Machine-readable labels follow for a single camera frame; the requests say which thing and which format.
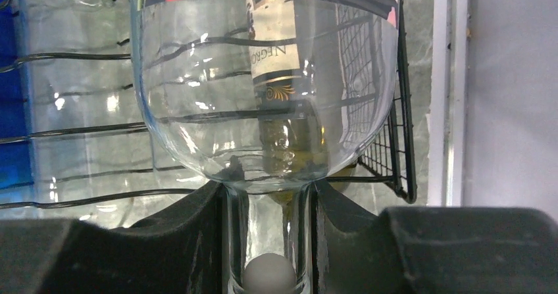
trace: wire rack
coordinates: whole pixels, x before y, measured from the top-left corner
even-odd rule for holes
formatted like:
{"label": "wire rack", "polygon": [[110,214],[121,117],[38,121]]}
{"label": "wire rack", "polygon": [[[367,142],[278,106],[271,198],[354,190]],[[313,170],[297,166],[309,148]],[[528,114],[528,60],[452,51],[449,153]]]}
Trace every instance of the wire rack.
{"label": "wire rack", "polygon": [[[405,25],[403,19],[403,6],[401,1],[400,10],[400,23],[399,23],[399,45],[397,51],[397,65],[398,65],[398,76],[399,82],[396,89],[395,97],[393,100],[393,105],[388,119],[382,126],[378,136],[374,141],[366,148],[365,152],[359,157],[358,163],[370,172],[369,176],[359,176],[359,177],[330,177],[328,180],[330,182],[359,182],[359,183],[383,183],[386,184],[390,189],[392,189],[398,197],[401,197],[408,203],[414,203],[417,198],[417,184],[415,181],[415,162],[414,162],[414,149],[413,149],[413,125],[411,118],[411,103],[410,103],[410,93],[409,93],[409,74],[408,74],[408,63],[407,63],[407,50],[405,44]],[[354,18],[358,18],[357,12],[351,9],[344,9],[344,12],[338,12],[341,21],[346,21]],[[366,30],[364,34],[374,33],[374,28],[379,27],[377,20],[368,22],[366,24],[360,24],[359,26],[350,26],[344,30],[344,34],[341,39],[343,47],[346,50],[342,53],[342,64],[343,68],[346,70],[344,74],[345,78],[352,76],[356,72],[365,72],[365,77],[367,78],[368,84],[365,89],[374,89],[374,83],[381,79],[382,69],[381,65],[374,65],[370,69],[364,69],[362,61],[369,61],[372,58],[372,52],[376,52],[378,48],[375,47],[364,47],[361,45],[362,40],[358,40],[358,37],[362,36],[363,30]],[[119,44],[126,44],[129,39],[124,40]],[[88,60],[119,60],[119,59],[129,59],[130,56],[126,54],[122,55],[90,55],[90,54],[64,54],[63,56],[58,56],[56,54],[38,54],[30,55],[26,57],[20,57],[16,60],[14,68],[18,65],[28,62],[36,61],[41,59],[88,59]],[[351,91],[349,86],[346,87],[347,97],[354,91]],[[348,107],[348,117],[349,120],[358,120],[359,117],[365,115],[365,113],[370,113],[375,111],[375,107],[370,105],[370,103],[363,103],[363,105],[349,105]],[[87,134],[93,132],[117,132],[117,131],[134,131],[134,132],[146,132],[147,129],[142,122],[131,123],[131,124],[119,124],[117,126],[95,126],[89,128],[74,128],[67,130],[54,130],[47,132],[34,133],[23,137],[10,137],[10,138],[0,138],[0,147],[3,145],[10,145],[14,143],[30,143],[31,140],[41,138],[48,135],[71,135],[71,134]],[[133,172],[134,170],[123,170],[126,172]],[[141,173],[152,172],[152,170],[140,170]],[[23,185],[32,185],[32,183],[26,184],[15,184],[12,187]],[[104,195],[100,197],[94,197],[90,199],[83,199],[79,201],[65,201],[61,203],[36,203],[32,201],[24,201],[18,203],[3,203],[0,204],[0,209],[6,208],[18,208],[18,207],[37,207],[37,208],[64,208],[64,207],[75,207],[78,205],[86,205],[91,203],[99,203],[103,201],[112,201],[115,199],[123,199],[127,197],[140,197],[146,195],[162,195],[162,194],[185,194],[191,193],[191,189],[154,189],[145,191],[133,191],[126,193],[117,193],[114,195]]]}

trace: wire shelf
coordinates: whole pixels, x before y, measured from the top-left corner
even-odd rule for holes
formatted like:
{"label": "wire shelf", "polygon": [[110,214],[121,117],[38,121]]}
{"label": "wire shelf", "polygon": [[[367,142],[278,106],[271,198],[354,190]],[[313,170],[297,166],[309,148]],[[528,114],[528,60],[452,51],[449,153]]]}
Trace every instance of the wire shelf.
{"label": "wire shelf", "polygon": [[[350,21],[352,19],[359,18],[359,12],[362,11],[352,11],[351,9],[340,9],[342,11],[338,12],[340,22]],[[346,85],[345,90],[347,93],[347,98],[354,97],[360,93],[368,94],[372,90],[376,89],[374,87],[375,82],[379,82],[382,79],[383,73],[381,72],[381,65],[373,65],[373,67],[365,67],[362,65],[363,61],[373,60],[371,56],[376,53],[379,48],[371,45],[367,47],[362,45],[363,43],[374,43],[374,40],[369,41],[367,37],[381,33],[374,32],[375,28],[379,28],[381,23],[377,23],[378,19],[373,19],[371,22],[364,24],[358,24],[354,26],[349,26],[345,29],[345,34],[341,37],[343,47],[346,47],[345,51],[342,53],[342,64],[345,69],[345,79],[350,78],[358,73],[363,73],[366,78],[368,78],[368,84],[361,87],[360,90]],[[129,40],[125,39],[121,42],[122,45],[126,45]],[[365,177],[332,177],[329,178],[331,182],[365,182],[365,183],[383,183],[391,188],[398,197],[401,197],[408,203],[414,203],[417,197],[417,184],[415,180],[415,162],[414,162],[414,149],[413,149],[413,125],[411,118],[411,103],[410,103],[410,93],[409,93],[409,74],[408,74],[408,64],[407,64],[407,52],[405,44],[405,26],[402,10],[400,10],[400,23],[399,23],[399,45],[398,45],[398,88],[396,89],[395,97],[393,100],[393,105],[389,114],[388,119],[382,126],[378,136],[374,141],[366,148],[365,152],[359,157],[358,163],[370,172],[369,176]],[[75,59],[91,59],[91,55],[87,54],[74,54],[75,56],[71,58]],[[28,61],[40,60],[40,59],[67,59],[68,56],[53,56],[52,54],[44,54],[42,56],[27,56],[20,57],[13,68],[16,68],[19,64]],[[107,59],[107,60],[118,60],[118,59],[129,59],[129,55],[105,55],[97,56],[97,59]],[[15,100],[15,102],[25,103],[27,100]],[[372,103],[361,103],[356,105],[347,106],[347,117],[349,121],[361,122],[361,118],[364,116],[370,116],[370,112],[374,112],[376,107],[371,105]],[[353,131],[345,137],[343,141],[350,142],[350,135],[356,135],[359,132],[364,132],[366,126],[362,124],[350,124]],[[121,133],[146,133],[147,128],[143,122],[134,122],[129,124],[118,124],[113,126],[95,126],[88,128],[74,128],[74,129],[63,129],[63,130],[52,130],[47,132],[34,133],[22,137],[10,137],[10,138],[0,138],[0,147],[3,145],[9,145],[14,143],[30,143],[33,139],[39,139],[41,137],[47,137],[52,135],[72,135],[72,134],[87,134],[95,132],[114,132],[116,134]],[[174,169],[183,168],[181,166],[171,167]],[[149,173],[153,169],[137,169],[137,170],[120,170],[123,173]],[[33,185],[33,183],[25,184],[14,184],[11,188],[17,188],[18,186]],[[185,189],[179,189],[175,191],[177,194],[189,193],[191,190],[184,191]],[[18,208],[18,207],[37,207],[37,208],[61,208],[61,207],[72,207],[77,205],[84,205],[88,203],[98,203],[99,201],[112,201],[115,199],[123,199],[127,197],[137,197],[145,195],[162,195],[169,194],[169,189],[155,189],[147,191],[136,191],[136,192],[126,192],[117,193],[114,195],[105,195],[102,197],[94,197],[91,199],[84,199],[79,201],[65,201],[61,203],[35,203],[35,202],[20,202],[20,203],[3,203],[0,204],[0,209],[6,208]]]}

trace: gray ball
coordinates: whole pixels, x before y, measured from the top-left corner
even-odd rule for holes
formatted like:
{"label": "gray ball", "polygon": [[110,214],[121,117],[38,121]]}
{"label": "gray ball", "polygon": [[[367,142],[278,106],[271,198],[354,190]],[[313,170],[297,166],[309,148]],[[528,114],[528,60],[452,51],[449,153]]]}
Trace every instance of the gray ball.
{"label": "gray ball", "polygon": [[287,258],[266,253],[248,263],[242,287],[249,294],[291,294],[296,279],[295,269]]}

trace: bottle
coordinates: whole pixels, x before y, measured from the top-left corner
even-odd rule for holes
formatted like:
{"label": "bottle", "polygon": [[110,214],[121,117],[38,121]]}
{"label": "bottle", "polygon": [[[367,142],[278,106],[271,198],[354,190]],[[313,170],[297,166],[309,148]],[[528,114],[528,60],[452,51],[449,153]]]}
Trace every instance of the bottle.
{"label": "bottle", "polygon": [[249,39],[283,41],[268,47],[251,46],[249,56],[254,92],[259,110],[281,114],[259,117],[263,144],[263,169],[271,176],[293,183],[327,175],[328,147],[324,127],[313,104],[312,58],[305,58],[300,38],[308,38],[304,28],[308,11],[304,0],[247,0]]}

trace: wire mesh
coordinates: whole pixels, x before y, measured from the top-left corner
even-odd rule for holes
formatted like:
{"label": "wire mesh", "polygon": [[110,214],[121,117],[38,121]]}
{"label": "wire mesh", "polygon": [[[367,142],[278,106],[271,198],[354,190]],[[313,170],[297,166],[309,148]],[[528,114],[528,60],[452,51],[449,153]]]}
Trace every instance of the wire mesh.
{"label": "wire mesh", "polygon": [[[342,6],[338,12],[339,23],[348,22],[361,18],[363,11],[351,9]],[[381,38],[370,40],[370,36],[380,36],[381,32],[375,32],[375,28],[380,28],[381,23],[379,17],[374,18],[371,22],[364,24],[351,25],[341,31],[340,47],[344,47],[340,52],[342,57],[342,68],[344,71],[343,78],[346,82],[350,82],[351,78],[355,76],[363,76],[367,78],[367,84],[357,87],[355,85],[345,84],[344,96],[346,99],[357,98],[360,95],[367,95],[374,93],[376,88],[374,85],[382,80],[384,75],[381,71],[382,65],[377,64],[379,61],[371,58],[376,56],[378,47],[374,43],[379,43]],[[367,177],[337,177],[329,178],[331,182],[367,182],[367,183],[384,183],[390,187],[397,196],[405,199],[408,203],[414,203],[416,199],[416,181],[415,181],[415,164],[414,164],[414,150],[413,150],[413,134],[412,134],[412,119],[409,95],[409,77],[407,70],[407,56],[405,46],[405,27],[403,23],[403,12],[401,10],[401,23],[399,26],[399,49],[398,49],[398,74],[399,74],[399,89],[396,89],[393,106],[386,123],[382,126],[376,139],[367,147],[363,155],[359,158],[359,164],[370,172]],[[122,43],[128,43],[129,40],[124,40]],[[33,59],[25,59],[22,62],[32,61]],[[115,57],[107,56],[107,59],[117,59]],[[343,141],[351,142],[356,141],[357,135],[366,133],[369,126],[362,117],[374,117],[376,107],[374,103],[358,103],[348,104],[346,106],[346,117],[351,130],[348,131],[343,137]],[[12,143],[29,143],[33,139],[49,136],[49,135],[71,135],[71,134],[86,134],[95,132],[117,132],[134,130],[135,132],[146,132],[147,129],[142,122],[120,124],[118,126],[95,126],[88,128],[78,129],[65,129],[46,131],[41,133],[34,133],[24,137],[12,137],[0,139],[0,147],[5,144]],[[152,172],[150,169],[141,170],[122,170],[122,172],[129,173],[148,173]],[[15,184],[11,187],[18,187],[21,185],[32,184]],[[177,191],[177,194],[184,194],[184,192]],[[125,197],[143,196],[143,195],[157,195],[168,194],[168,189],[155,189],[148,191],[126,192],[114,195],[106,195],[104,197],[94,197],[91,199],[84,199],[79,201],[65,201],[62,203],[35,203],[35,202],[21,202],[21,203],[4,203],[0,204],[0,209],[17,208],[17,207],[37,207],[37,208],[59,208],[71,207],[76,205],[84,205],[87,203],[96,203],[98,201],[111,201],[115,199],[122,199]]]}

